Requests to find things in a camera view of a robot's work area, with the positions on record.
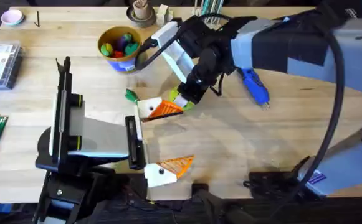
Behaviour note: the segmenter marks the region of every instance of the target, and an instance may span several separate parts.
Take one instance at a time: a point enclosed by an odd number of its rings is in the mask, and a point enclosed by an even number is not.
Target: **table surface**
[[[133,104],[125,88],[140,98],[162,96],[179,84],[162,57],[148,68],[120,75],[101,58],[100,34],[113,26],[133,26],[125,7],[19,7],[26,20],[0,27],[0,41],[18,40],[25,50],[16,86],[0,91],[0,114],[8,115],[0,141],[0,203],[37,202],[44,170],[35,168],[37,141],[50,126],[58,73],[55,58],[72,61],[73,90],[83,94],[86,116],[124,124]],[[276,18],[307,7],[225,7],[228,16]],[[36,22],[39,11],[40,27]],[[190,7],[173,8],[188,18]],[[138,29],[142,38],[158,28]],[[222,198],[249,198],[242,186],[250,171],[290,170],[319,148],[331,113],[335,86],[319,80],[258,70],[271,95],[271,109],[257,106],[237,75],[224,79],[223,96],[207,91],[202,101],[182,116],[143,124],[151,162],[194,154],[189,172],[179,182],[157,187],[152,199],[184,199],[190,184],[205,182]],[[362,93],[345,91],[345,102],[333,143],[362,127]],[[332,196],[362,196],[362,185]]]

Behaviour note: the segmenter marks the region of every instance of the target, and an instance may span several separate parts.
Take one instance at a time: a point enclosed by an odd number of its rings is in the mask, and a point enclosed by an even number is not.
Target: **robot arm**
[[[173,31],[165,40],[159,40],[165,26],[154,36],[161,47],[179,35],[170,48],[176,45],[182,57],[172,54],[174,50],[164,50],[163,54],[181,80],[180,95],[196,104],[221,74],[230,75],[237,68],[275,70],[334,82],[333,53],[320,30],[312,25],[322,23],[332,30],[343,52],[346,86],[362,91],[362,9],[349,2],[338,3],[328,13],[338,16],[333,22],[323,16],[326,10],[321,7],[279,20],[235,17],[218,30],[193,16],[178,24],[178,32],[174,31],[176,22],[172,22]],[[199,62],[192,66],[190,59],[197,57]],[[246,85],[254,96],[255,86]]]
[[[218,30],[209,29],[198,17],[189,18],[179,25],[179,31],[175,36],[184,51],[191,58],[199,57],[199,62],[189,74],[184,75],[186,81],[179,85],[179,95],[175,102],[177,103],[177,100],[182,98],[183,100],[180,100],[182,102],[198,103],[206,90],[216,84],[221,74],[230,75],[238,68],[242,71],[251,68],[276,70],[335,82],[336,63],[333,51],[329,47],[328,41],[323,38],[327,32],[333,34],[340,46],[346,86],[362,91],[362,7],[360,4],[360,1],[329,1],[315,10],[274,21],[256,17],[236,17],[229,19],[228,23]],[[256,82],[252,87],[249,86],[250,91],[258,88],[259,83]],[[353,145],[344,146],[343,149],[345,152],[359,151],[361,153],[362,137]],[[311,170],[313,175],[308,177],[310,179],[308,179],[306,187],[311,192],[323,196],[341,188],[362,184],[362,179],[343,182],[341,179],[331,177],[330,173],[340,172],[340,169],[335,169],[341,167],[332,166],[333,163],[340,164],[340,158],[342,158],[342,162],[348,164],[348,159],[354,158],[354,156],[339,155],[341,154],[331,156],[329,153],[325,157],[322,154],[321,157],[324,159],[319,159],[319,161],[323,161],[322,164],[315,170]],[[290,179],[282,177],[284,181],[274,178],[273,180],[276,180],[267,185],[273,184],[274,188],[279,185],[292,186],[286,190],[286,193],[292,192],[293,188],[299,184],[298,181],[303,183],[306,181],[303,179],[306,179],[306,174],[310,173],[307,172],[308,167],[314,160],[315,157],[311,157],[291,172],[292,179],[297,180],[297,183],[294,182],[290,185],[288,182]],[[329,171],[324,168],[325,166],[332,167],[333,170]],[[362,173],[362,166],[359,168],[361,169],[355,170],[355,174]],[[255,186],[257,183],[262,183],[262,177],[262,174],[250,174],[250,179],[255,181]],[[330,190],[327,188],[329,185],[336,187]],[[256,195],[264,196],[268,192],[262,189],[255,189],[255,191]]]

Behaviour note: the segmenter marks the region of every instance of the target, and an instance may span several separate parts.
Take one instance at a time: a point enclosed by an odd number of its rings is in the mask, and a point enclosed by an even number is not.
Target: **orange fin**
[[[157,162],[156,164],[174,173],[176,175],[176,178],[178,179],[186,173],[186,171],[191,166],[193,159],[194,155],[191,155],[179,157],[176,159],[168,159],[166,161]]]
[[[182,113],[183,109],[180,106],[171,101],[162,100],[160,105],[158,105],[156,109],[149,115],[148,119],[164,118]]]

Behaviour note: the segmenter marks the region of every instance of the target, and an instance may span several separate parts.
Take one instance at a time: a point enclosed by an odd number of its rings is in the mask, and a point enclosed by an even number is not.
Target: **floor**
[[[36,0],[36,1],[53,1],[53,0]],[[105,6],[125,6],[125,2],[132,0],[107,0]],[[311,6],[319,0],[224,0],[226,6]],[[159,6],[165,2],[169,6],[192,6],[194,0],[149,0],[154,6]],[[28,6],[27,0],[0,0],[0,25],[1,15],[11,6]]]
[[[262,200],[240,200],[243,208],[253,217],[263,219],[269,214],[273,203]],[[180,212],[169,209],[156,210],[152,205],[135,204],[127,207],[122,202],[113,201],[98,219],[98,224],[208,224],[202,202],[195,198],[183,203]],[[0,223],[31,223],[35,205],[27,205],[23,212],[0,214]],[[362,198],[331,198],[324,202],[304,205],[289,203],[275,216],[273,223],[289,224],[362,224]]]

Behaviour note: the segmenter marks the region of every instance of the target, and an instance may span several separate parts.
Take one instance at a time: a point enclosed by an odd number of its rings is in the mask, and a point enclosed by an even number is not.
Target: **cable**
[[[208,17],[218,17],[221,19],[226,19],[229,20],[231,19],[229,16],[225,16],[219,13],[208,13],[202,16],[199,16],[199,20],[208,18]],[[190,29],[190,27],[195,23],[196,21],[188,24],[188,26],[179,27],[179,31],[172,37],[170,38],[163,46],[161,46],[150,58],[148,58],[147,60],[145,60],[144,62],[142,62],[141,64],[138,64],[138,56],[140,54],[140,52],[137,53],[136,55],[136,61],[135,61],[135,67],[137,70],[142,70],[144,69],[146,66],[148,66],[154,59],[156,59],[161,53],[163,53],[176,39],[178,39],[179,37],[181,37],[183,35],[183,33],[185,33],[188,29]]]
[[[210,90],[213,91],[217,96],[222,96],[222,81],[224,79],[224,75],[225,73],[222,73],[219,77],[218,91],[213,86],[210,86]]]
[[[343,52],[341,51],[341,47],[338,44],[336,37],[333,33],[322,27],[320,24],[314,22],[313,25],[317,28],[323,35],[324,38],[329,43],[329,46],[333,52],[333,56],[335,59],[336,65],[336,94],[335,94],[335,102],[333,104],[333,111],[331,113],[330,121],[328,128],[326,130],[325,137],[321,143],[321,146],[315,156],[311,166],[308,168],[307,173],[304,175],[304,178],[300,181],[300,183],[295,187],[295,189],[290,192],[286,197],[284,197],[277,206],[272,210],[270,214],[270,218],[272,218],[283,206],[287,204],[288,201],[294,198],[296,194],[302,189],[305,184],[307,184],[308,180],[311,178],[313,172],[318,168],[320,162],[324,158],[326,151],[330,145],[330,141],[335,133],[337,123],[340,117],[341,108],[343,105],[343,95],[344,95],[344,86],[345,86],[345,71],[344,71],[344,59]]]
[[[174,220],[174,223],[175,223],[175,224],[178,224],[178,221],[176,221],[176,217],[175,217],[175,213],[174,213],[174,211],[172,212],[172,214],[173,214],[173,220]]]

